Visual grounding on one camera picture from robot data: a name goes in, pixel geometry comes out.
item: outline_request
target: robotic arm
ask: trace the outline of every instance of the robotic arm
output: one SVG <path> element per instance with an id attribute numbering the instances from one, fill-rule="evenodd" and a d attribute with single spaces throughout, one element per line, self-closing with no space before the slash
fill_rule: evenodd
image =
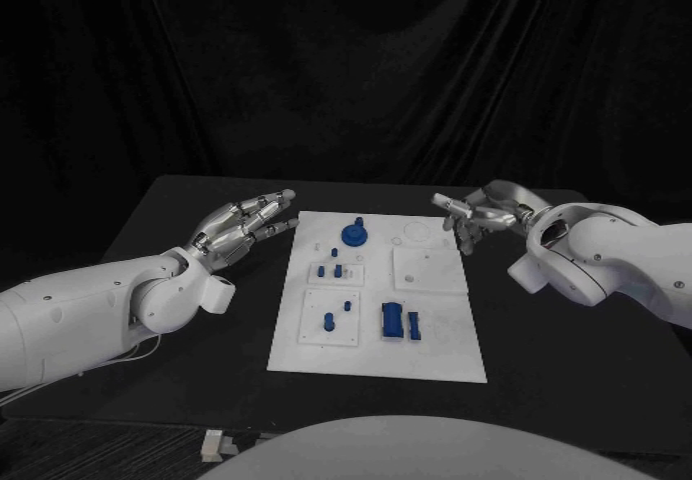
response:
<path id="1" fill-rule="evenodd" d="M 0 293 L 0 391 L 103 365 L 182 328 L 200 307 L 224 313 L 236 286 L 214 273 L 298 226 L 298 219 L 266 226 L 295 197 L 285 190 L 226 205 L 184 248 L 48 275 Z"/>
<path id="2" fill-rule="evenodd" d="M 553 206 L 520 185 L 497 180 L 463 201 L 436 194 L 461 250 L 495 231 L 527 238 L 510 275 L 530 293 L 553 285 L 582 305 L 613 292 L 664 320 L 692 328 L 692 224 L 661 226 L 626 208 L 598 203 Z"/>

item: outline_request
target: white round object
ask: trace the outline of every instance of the white round object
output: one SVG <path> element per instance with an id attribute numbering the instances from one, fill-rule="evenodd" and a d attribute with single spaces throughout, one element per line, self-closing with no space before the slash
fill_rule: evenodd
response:
<path id="1" fill-rule="evenodd" d="M 338 420 L 282 435 L 202 477 L 236 478 L 654 480 L 538 435 L 468 420 L 409 416 Z"/>
<path id="2" fill-rule="evenodd" d="M 430 238 L 430 228 L 422 222 L 412 222 L 404 227 L 404 234 L 414 242 L 425 242 Z"/>

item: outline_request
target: blue object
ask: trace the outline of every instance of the blue object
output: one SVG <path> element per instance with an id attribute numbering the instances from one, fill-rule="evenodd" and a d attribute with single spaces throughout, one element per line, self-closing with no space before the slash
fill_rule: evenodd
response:
<path id="1" fill-rule="evenodd" d="M 422 331 L 419 330 L 419 312 L 409 312 L 410 334 L 412 340 L 422 339 Z"/>
<path id="2" fill-rule="evenodd" d="M 342 241 L 350 247 L 360 247 L 368 241 L 368 230 L 364 227 L 364 217 L 342 230 Z"/>
<path id="3" fill-rule="evenodd" d="M 383 335 L 386 337 L 404 338 L 401 305 L 394 302 L 383 304 Z"/>
<path id="4" fill-rule="evenodd" d="M 325 330 L 331 332 L 335 329 L 335 315 L 332 313 L 325 314 Z"/>

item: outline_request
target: white board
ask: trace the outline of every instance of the white board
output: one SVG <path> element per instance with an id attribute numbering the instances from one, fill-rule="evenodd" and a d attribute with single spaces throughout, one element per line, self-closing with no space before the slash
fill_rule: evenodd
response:
<path id="1" fill-rule="evenodd" d="M 341 234 L 357 217 L 368 241 L 350 247 Z M 462 257 L 443 219 L 334 212 L 301 212 L 299 218 L 269 370 L 486 383 Z M 354 276 L 335 278 L 338 264 Z M 318 277 L 321 265 L 325 277 Z M 311 291 L 319 301 L 306 299 Z M 347 324 L 355 316 L 342 316 L 342 300 L 354 294 L 358 321 Z M 383 340 L 387 302 L 403 305 L 403 341 Z M 334 332 L 319 329 L 328 309 Z M 419 312 L 422 341 L 409 339 L 409 312 Z"/>

